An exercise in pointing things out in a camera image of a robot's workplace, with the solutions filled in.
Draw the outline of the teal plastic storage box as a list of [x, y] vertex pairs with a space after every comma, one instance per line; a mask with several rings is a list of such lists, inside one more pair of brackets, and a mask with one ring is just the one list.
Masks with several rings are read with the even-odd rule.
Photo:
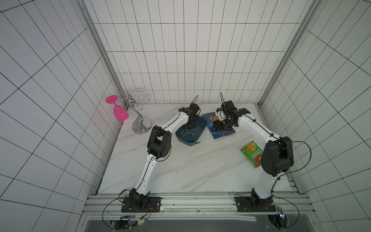
[[197, 126], [194, 129], [183, 129], [180, 128], [176, 131], [175, 135], [177, 139], [187, 146], [193, 146], [198, 142], [198, 139], [201, 137], [204, 129], [207, 126], [207, 121], [201, 116], [197, 116], [196, 118]]

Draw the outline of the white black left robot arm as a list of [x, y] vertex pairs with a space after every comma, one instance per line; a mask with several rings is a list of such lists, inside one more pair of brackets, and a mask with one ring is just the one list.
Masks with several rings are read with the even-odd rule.
[[138, 184], [130, 190], [128, 198], [131, 203], [140, 210], [145, 210], [148, 204], [149, 191], [148, 183], [151, 179], [155, 166], [163, 162], [170, 155], [172, 150], [172, 133], [180, 128], [193, 129], [196, 127], [196, 117], [200, 111], [196, 103], [189, 107], [182, 107], [178, 113], [166, 124], [153, 126], [147, 143], [148, 157], [142, 171]]

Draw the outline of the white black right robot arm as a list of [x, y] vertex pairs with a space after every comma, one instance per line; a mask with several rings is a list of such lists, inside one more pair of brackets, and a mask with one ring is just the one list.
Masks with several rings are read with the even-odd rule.
[[259, 210], [272, 202], [276, 183], [294, 165], [292, 140], [273, 133], [249, 116], [250, 111], [236, 108], [232, 101], [223, 102], [216, 113], [221, 116], [213, 123], [213, 131], [230, 131], [233, 127], [240, 126], [264, 147], [260, 160], [263, 172], [250, 197], [251, 207]]

